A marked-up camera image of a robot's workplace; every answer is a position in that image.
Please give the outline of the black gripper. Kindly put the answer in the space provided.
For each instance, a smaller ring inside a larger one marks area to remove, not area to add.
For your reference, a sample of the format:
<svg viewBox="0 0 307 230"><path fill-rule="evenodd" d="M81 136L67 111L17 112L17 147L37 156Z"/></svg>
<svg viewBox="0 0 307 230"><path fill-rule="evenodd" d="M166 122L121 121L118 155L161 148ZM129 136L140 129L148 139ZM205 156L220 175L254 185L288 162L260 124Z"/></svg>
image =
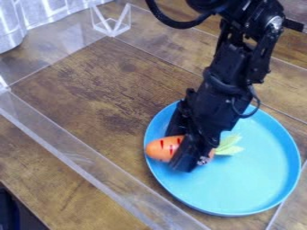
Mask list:
<svg viewBox="0 0 307 230"><path fill-rule="evenodd" d="M257 99L249 84L226 84L208 69L202 77L197 90L189 88L177 102L165 131L166 137L182 136L169 167L185 173L210 162L221 132L254 114L244 113Z"/></svg>

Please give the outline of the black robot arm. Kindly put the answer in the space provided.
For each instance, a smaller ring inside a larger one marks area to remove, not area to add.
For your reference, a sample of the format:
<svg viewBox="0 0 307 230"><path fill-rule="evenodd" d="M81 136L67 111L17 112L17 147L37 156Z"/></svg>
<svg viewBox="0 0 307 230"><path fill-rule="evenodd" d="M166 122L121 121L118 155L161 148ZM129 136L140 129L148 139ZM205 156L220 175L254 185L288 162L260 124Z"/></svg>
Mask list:
<svg viewBox="0 0 307 230"><path fill-rule="evenodd" d="M165 134L181 135L182 142L170 158L170 168L190 172L204 164L218 146L220 134L232 130L238 119L252 116L245 109L256 102L253 85L269 73L269 59L281 32L288 27L277 0L186 0L200 12L189 22L166 19L176 29L189 29L217 14L220 35L204 81L185 91L177 102Z"/></svg>

